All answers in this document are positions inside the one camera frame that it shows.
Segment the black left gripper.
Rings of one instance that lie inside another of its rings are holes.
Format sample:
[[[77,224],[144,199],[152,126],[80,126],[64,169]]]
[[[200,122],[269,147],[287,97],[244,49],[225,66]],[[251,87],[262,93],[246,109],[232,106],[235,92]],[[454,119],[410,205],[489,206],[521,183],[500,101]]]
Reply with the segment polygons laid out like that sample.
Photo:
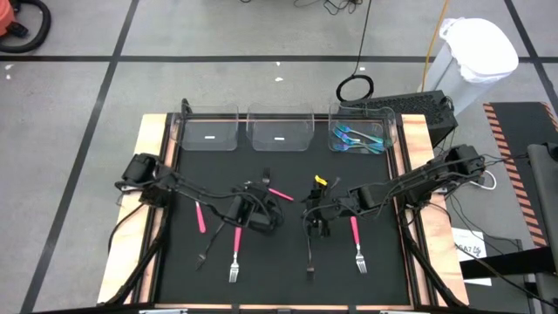
[[[279,227],[279,204],[262,183],[247,183],[234,188],[230,221],[236,227],[271,234]]]

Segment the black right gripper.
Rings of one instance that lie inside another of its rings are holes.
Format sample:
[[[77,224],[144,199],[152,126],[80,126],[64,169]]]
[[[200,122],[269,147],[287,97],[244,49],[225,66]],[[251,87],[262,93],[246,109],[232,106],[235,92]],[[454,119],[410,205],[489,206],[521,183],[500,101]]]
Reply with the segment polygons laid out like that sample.
[[[343,198],[330,195],[327,181],[313,181],[308,194],[302,198],[302,221],[307,223],[307,236],[330,236],[329,222],[342,216],[351,216],[351,207]]]

